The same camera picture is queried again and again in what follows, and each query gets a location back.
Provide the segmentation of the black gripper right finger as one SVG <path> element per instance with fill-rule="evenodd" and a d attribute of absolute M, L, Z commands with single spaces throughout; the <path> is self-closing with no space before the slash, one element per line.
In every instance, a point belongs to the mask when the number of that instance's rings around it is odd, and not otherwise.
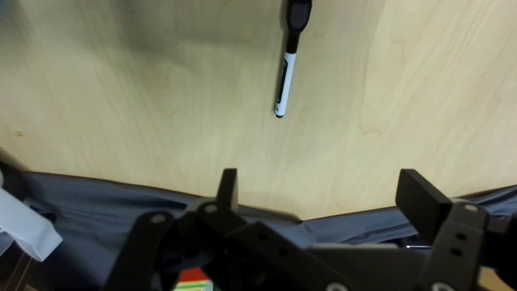
<path fill-rule="evenodd" d="M 515 215 L 498 217 L 466 199 L 453 201 L 411 168 L 400 171 L 397 205 L 431 244 L 421 291 L 476 291 L 484 267 L 517 288 Z"/>

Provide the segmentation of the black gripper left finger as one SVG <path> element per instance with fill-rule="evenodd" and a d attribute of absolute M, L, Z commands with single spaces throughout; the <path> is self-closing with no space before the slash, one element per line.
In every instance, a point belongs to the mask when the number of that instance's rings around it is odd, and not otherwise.
<path fill-rule="evenodd" d="M 174 291 L 180 273 L 201 268 L 219 291 L 351 291 L 350 280 L 263 222 L 238 213 L 238 171 L 227 168 L 217 196 L 136 218 L 104 291 Z"/>

